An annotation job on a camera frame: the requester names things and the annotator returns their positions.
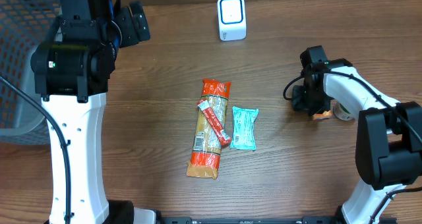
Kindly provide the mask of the small orange tissue pack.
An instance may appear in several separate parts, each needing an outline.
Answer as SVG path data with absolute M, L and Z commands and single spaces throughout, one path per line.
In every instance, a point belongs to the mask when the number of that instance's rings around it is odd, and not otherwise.
M 332 111 L 324 111 L 322 113 L 315 113 L 314 115 L 312 115 L 312 119 L 313 120 L 325 120 L 325 119 L 329 119 L 332 116 Z

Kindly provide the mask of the teal orange snack packet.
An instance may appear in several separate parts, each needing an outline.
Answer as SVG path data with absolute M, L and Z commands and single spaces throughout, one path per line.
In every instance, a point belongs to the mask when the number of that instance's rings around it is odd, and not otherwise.
M 230 148 L 236 150 L 256 150 L 255 121 L 259 109 L 247 109 L 233 106 L 233 139 Z

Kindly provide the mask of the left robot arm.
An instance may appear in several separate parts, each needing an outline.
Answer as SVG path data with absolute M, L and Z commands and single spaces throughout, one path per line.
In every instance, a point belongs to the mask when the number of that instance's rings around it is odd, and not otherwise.
M 155 224 L 155 211 L 107 199 L 102 175 L 102 121 L 118 51 L 150 39 L 142 4 L 60 0 L 60 6 L 30 59 L 49 125 L 53 200 L 48 222 Z

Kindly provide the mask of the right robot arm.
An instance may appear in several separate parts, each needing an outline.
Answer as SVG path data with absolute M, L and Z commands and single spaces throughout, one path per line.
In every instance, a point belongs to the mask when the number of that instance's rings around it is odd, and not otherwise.
M 292 80 L 288 101 L 314 120 L 331 115 L 355 119 L 355 164 L 360 179 L 332 217 L 304 217 L 303 223 L 395 223 L 382 212 L 421 176 L 421 106 L 391 98 L 362 78 L 346 59 L 330 60 L 322 46 L 300 55 L 303 85 Z

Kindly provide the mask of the red stick sachet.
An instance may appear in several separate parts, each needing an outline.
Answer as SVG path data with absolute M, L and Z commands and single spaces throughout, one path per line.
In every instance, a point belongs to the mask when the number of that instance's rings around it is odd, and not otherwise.
M 214 134 L 216 135 L 218 141 L 220 142 L 222 147 L 227 146 L 231 143 L 231 137 L 226 133 L 224 127 L 220 120 L 217 118 L 214 110 L 212 109 L 211 105 L 206 99 L 202 99 L 197 103 L 199 109 L 204 114 L 208 124 L 211 126 Z

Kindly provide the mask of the green lid jar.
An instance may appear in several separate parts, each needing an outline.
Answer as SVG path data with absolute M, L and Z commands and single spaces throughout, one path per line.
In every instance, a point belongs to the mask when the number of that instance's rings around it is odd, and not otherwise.
M 333 114 L 342 121 L 354 120 L 353 115 L 338 101 L 333 106 Z

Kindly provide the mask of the long orange pasta packet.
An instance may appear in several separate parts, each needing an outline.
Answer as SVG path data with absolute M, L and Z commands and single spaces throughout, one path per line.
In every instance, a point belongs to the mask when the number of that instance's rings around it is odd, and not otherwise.
M 214 110 L 225 130 L 227 106 L 231 82 L 204 79 L 200 100 L 206 99 Z M 222 149 L 214 131 L 198 107 L 198 120 L 191 159 L 188 161 L 187 176 L 198 178 L 218 177 Z

